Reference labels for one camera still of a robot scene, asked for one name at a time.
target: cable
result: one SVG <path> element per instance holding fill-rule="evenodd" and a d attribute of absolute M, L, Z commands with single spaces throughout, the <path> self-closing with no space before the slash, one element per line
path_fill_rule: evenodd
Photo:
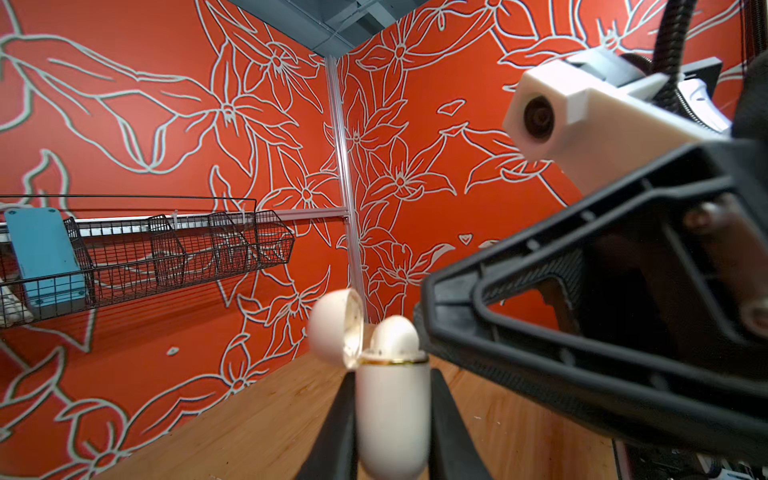
<path fill-rule="evenodd" d="M 630 62 L 635 68 L 642 71 L 645 76 L 653 74 L 651 71 L 653 62 L 650 58 L 640 55 L 639 53 L 628 52 L 620 55 L 624 60 Z"/>
<path fill-rule="evenodd" d="M 746 77 L 746 60 L 749 57 L 746 38 L 746 0 L 739 0 L 739 27 L 741 33 L 741 77 Z"/>
<path fill-rule="evenodd" d="M 674 90 L 674 96 L 677 99 L 677 106 L 679 108 L 678 113 L 682 111 L 681 116 L 687 118 L 688 120 L 691 120 L 692 122 L 699 124 L 700 126 L 706 128 L 710 131 L 717 131 L 714 128 L 707 125 L 703 120 L 699 118 L 698 115 L 694 113 L 694 111 L 690 108 L 690 105 L 683 97 L 683 94 L 680 93 L 680 89 L 675 88 Z"/>
<path fill-rule="evenodd" d="M 677 96 L 678 74 L 683 63 L 685 36 L 694 16 L 697 0 L 670 0 L 661 18 L 659 33 L 654 46 L 653 73 L 668 75 L 667 83 L 654 98 L 654 103 L 664 110 L 679 111 Z"/>
<path fill-rule="evenodd" d="M 766 6 L 764 2 L 752 0 L 748 2 L 750 7 L 750 20 L 752 23 L 752 36 L 754 40 L 754 54 L 760 55 L 766 50 Z"/>

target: orange wall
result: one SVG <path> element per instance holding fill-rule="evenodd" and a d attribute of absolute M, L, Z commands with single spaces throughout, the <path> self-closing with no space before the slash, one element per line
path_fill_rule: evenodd
<path fill-rule="evenodd" d="M 0 3 L 0 193 L 341 204 L 322 58 L 217 0 Z M 51 202 L 79 217 L 231 202 Z M 90 478 L 304 353 L 340 221 L 287 267 L 0 333 L 0 476 Z"/>
<path fill-rule="evenodd" d="M 342 59 L 339 79 L 374 321 L 411 316 L 428 274 L 579 200 L 550 161 L 501 130 L 527 68 L 598 45 L 650 56 L 658 0 L 432 0 Z M 715 104 L 741 86 L 737 0 L 699 2 L 686 61 L 724 62 Z M 540 296 L 511 306 L 554 326 Z"/>

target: gray ceiling panel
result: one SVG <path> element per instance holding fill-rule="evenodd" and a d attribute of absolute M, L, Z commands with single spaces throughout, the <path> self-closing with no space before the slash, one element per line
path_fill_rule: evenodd
<path fill-rule="evenodd" d="M 340 57 L 426 0 L 231 0 L 318 55 Z"/>

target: wire basket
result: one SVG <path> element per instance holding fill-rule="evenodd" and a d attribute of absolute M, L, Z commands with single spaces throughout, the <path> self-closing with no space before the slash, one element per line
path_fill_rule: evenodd
<path fill-rule="evenodd" d="M 0 225 L 0 327 L 135 300 L 287 263 L 296 238 L 271 210 L 64 220 L 79 270 L 23 278 Z"/>

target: gold ring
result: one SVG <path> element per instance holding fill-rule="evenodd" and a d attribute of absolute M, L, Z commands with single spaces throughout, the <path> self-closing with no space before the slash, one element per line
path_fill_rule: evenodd
<path fill-rule="evenodd" d="M 418 365 L 420 363 L 429 363 L 429 356 L 420 359 L 372 359 L 363 358 L 360 361 L 363 365 Z"/>

